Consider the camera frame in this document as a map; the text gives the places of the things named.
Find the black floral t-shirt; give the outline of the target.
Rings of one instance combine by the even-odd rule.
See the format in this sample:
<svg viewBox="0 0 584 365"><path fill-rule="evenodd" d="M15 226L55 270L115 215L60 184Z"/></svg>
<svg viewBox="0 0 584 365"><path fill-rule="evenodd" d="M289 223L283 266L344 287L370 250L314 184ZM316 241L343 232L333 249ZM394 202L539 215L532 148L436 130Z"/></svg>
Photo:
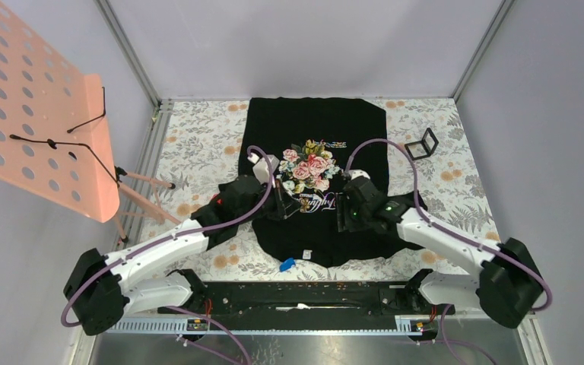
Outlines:
<svg viewBox="0 0 584 365"><path fill-rule="evenodd" d="M336 200L344 170L364 170L375 187L389 189L386 111L361 99L253 98L249 101L243 146L276 156L275 171L287 193L310 200L287 220L252 222L258 244L273 258L303 259L326 268L349 260L387 259L416 249L397 237L373 231L338 232Z"/></svg>

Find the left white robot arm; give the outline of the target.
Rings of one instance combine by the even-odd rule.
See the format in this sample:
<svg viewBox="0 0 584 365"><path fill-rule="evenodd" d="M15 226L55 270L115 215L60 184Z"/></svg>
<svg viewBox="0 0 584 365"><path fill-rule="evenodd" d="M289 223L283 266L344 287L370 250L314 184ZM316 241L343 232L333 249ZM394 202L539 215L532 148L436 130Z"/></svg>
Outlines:
<svg viewBox="0 0 584 365"><path fill-rule="evenodd" d="M254 176L239 176L218 188L218 194L189 219L152 240L107 254L97 249L82 253L63 289L68 303L62 324L98 335L123 316L148 309L181 306L197 312L205 305L206 294L188 275L159 279L153 272L228 241L241 224L257 218L282 221L300 209L278 181L265 186Z"/></svg>

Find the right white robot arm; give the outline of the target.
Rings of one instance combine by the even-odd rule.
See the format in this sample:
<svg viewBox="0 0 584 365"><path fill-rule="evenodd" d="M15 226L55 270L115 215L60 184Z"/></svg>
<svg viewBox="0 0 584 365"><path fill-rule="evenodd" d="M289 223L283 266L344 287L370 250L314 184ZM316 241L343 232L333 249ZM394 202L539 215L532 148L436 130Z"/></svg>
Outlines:
<svg viewBox="0 0 584 365"><path fill-rule="evenodd" d="M463 274L424 269L410 281L405 301L425 313L433 305L483 311L495 323L514 329L544 293L541 274L526 245L478 240L429 215L416 192L388 196L367 175L350 180L337 196L338 229L370 230L428 249L448 259Z"/></svg>

